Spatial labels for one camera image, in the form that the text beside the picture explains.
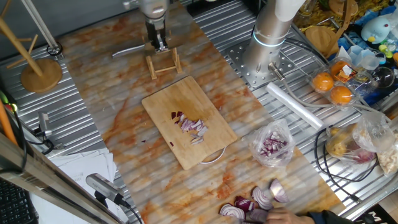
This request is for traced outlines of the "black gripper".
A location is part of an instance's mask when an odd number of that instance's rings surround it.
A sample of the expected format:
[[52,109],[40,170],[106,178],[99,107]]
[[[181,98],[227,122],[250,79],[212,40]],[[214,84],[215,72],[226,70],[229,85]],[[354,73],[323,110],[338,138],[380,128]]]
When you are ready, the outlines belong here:
[[165,19],[146,20],[146,28],[150,43],[155,44],[155,51],[167,51],[169,47],[166,42]]

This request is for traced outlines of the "bare person hand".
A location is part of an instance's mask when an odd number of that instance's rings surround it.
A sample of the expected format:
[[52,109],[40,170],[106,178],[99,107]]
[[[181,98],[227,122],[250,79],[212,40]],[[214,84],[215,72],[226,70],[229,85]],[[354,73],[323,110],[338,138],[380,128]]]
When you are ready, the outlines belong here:
[[315,224],[315,222],[310,217],[300,217],[286,208],[280,207],[269,211],[264,224]]

